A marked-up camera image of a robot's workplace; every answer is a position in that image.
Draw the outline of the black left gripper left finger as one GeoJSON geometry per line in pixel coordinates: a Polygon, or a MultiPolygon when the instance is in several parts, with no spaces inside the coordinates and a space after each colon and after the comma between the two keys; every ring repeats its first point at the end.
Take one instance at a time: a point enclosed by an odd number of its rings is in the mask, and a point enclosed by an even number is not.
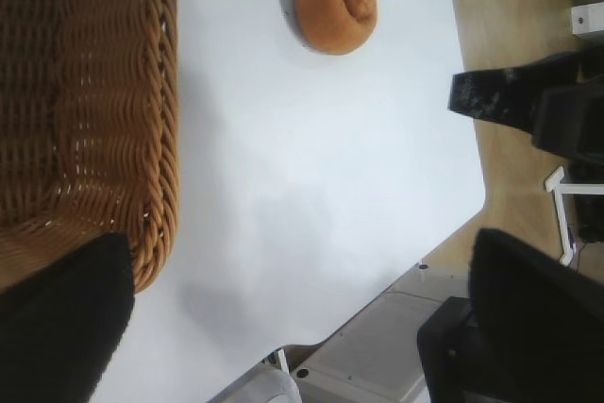
{"type": "Polygon", "coordinates": [[[1,399],[87,402],[135,304],[126,235],[107,233],[1,295],[1,399]]]}

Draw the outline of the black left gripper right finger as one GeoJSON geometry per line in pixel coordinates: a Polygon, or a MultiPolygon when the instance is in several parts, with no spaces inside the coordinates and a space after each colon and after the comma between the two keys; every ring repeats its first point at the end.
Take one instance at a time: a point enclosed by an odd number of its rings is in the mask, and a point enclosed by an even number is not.
{"type": "Polygon", "coordinates": [[[417,347],[433,402],[600,402],[603,287],[483,228],[468,296],[447,298],[417,347]]]}

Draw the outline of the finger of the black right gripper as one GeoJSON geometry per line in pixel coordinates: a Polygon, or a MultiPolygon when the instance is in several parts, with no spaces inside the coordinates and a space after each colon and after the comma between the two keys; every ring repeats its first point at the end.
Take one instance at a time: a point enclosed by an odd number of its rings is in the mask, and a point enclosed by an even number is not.
{"type": "Polygon", "coordinates": [[[546,91],[539,103],[532,144],[570,160],[603,162],[603,86],[546,91]]]}
{"type": "Polygon", "coordinates": [[[516,67],[453,76],[448,108],[475,120],[532,127],[542,95],[603,75],[603,47],[565,51],[516,67]]]}

